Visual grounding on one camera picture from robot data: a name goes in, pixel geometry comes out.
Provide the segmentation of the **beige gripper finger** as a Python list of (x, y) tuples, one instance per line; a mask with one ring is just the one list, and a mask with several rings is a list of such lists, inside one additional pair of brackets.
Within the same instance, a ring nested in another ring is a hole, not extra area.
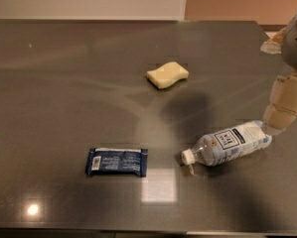
[(263, 115), (263, 131), (271, 136), (284, 132), (297, 118), (297, 70), (277, 76)]
[(280, 54), (284, 35), (285, 29), (281, 29), (277, 33), (274, 33), (266, 42), (262, 44), (260, 50), (271, 55)]

